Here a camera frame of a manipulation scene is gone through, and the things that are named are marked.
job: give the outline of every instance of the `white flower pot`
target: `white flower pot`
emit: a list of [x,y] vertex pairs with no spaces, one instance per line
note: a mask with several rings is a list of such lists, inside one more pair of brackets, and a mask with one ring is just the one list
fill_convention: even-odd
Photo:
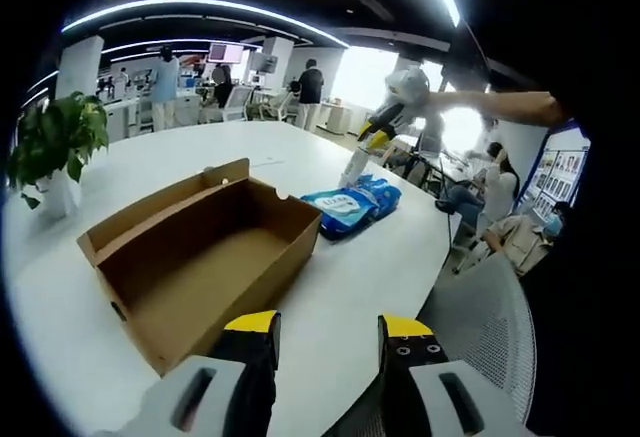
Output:
[[39,183],[44,212],[54,219],[73,214],[80,207],[82,192],[80,184],[69,177],[67,168],[55,170],[51,178]]

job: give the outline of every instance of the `face mask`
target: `face mask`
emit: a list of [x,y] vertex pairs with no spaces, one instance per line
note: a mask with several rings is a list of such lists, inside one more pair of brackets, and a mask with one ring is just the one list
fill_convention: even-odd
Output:
[[562,221],[556,214],[551,215],[544,226],[544,233],[549,237],[558,237],[562,230]]

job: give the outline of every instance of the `cardboard box flap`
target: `cardboard box flap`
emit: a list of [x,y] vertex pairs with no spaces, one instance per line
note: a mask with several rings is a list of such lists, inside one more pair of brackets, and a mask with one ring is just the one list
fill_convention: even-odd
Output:
[[208,167],[202,173],[170,185],[116,212],[80,236],[78,245],[87,260],[97,266],[100,250],[137,225],[200,192],[248,177],[249,159],[236,160],[215,168]]

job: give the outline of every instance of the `potted plant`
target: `potted plant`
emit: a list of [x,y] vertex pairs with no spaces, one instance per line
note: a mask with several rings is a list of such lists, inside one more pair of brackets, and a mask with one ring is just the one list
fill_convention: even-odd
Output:
[[9,186],[32,209],[41,194],[50,215],[68,215],[79,205],[82,168],[93,152],[109,145],[106,127],[100,99],[81,92],[30,108],[18,121],[17,145],[7,163]]

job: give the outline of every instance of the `white round table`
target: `white round table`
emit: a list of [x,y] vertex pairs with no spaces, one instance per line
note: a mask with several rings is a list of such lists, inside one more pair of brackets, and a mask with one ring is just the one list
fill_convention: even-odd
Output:
[[[17,326],[41,383],[81,435],[120,428],[159,377],[120,326],[76,238],[166,185],[242,157],[253,177],[301,196],[335,188],[350,152],[277,122],[180,128],[97,155],[73,216],[49,222],[17,195],[6,203],[5,270]],[[269,435],[326,432],[377,374],[377,316],[415,317],[446,258],[447,216],[433,198],[378,165],[368,170],[402,190],[400,204],[349,241],[319,238],[281,302]]]

